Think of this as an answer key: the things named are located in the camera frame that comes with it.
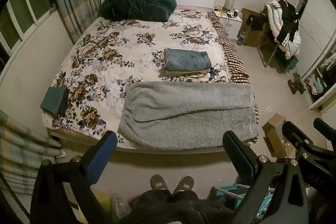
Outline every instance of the green comforter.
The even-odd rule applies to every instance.
[[[137,19],[166,22],[175,8],[175,0],[104,0],[100,15],[114,21]]]

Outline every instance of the bed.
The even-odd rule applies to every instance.
[[[42,113],[43,124],[52,135],[92,145],[106,130],[113,130],[119,150],[179,153],[147,149],[118,131],[127,85],[138,81],[250,84],[233,44],[211,11],[213,0],[176,1],[178,7],[168,22],[95,20],[69,52],[51,84],[67,85],[70,91],[65,117]],[[188,3],[198,7],[186,7]],[[167,77],[161,68],[166,47],[207,51],[213,67],[201,76]],[[255,114],[258,123],[257,107]],[[256,139],[257,135],[245,141]],[[180,153],[220,150],[211,147]]]

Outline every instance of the floral bedspread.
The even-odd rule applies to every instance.
[[[165,48],[206,51],[213,67],[205,75],[167,77],[162,69]],[[230,81],[218,34],[203,10],[175,10],[168,22],[98,18],[64,60],[52,86],[69,88],[65,117],[42,113],[51,129],[66,128],[100,139],[117,132],[125,87],[139,81]],[[117,133],[118,147],[136,148]]]

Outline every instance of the gray fleece blanket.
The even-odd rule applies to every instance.
[[[255,106],[250,85],[138,82],[126,88],[119,130],[154,149],[218,147],[228,130],[258,136]]]

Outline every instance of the window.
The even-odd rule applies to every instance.
[[[9,56],[50,15],[55,0],[9,0],[0,13],[0,42]]]

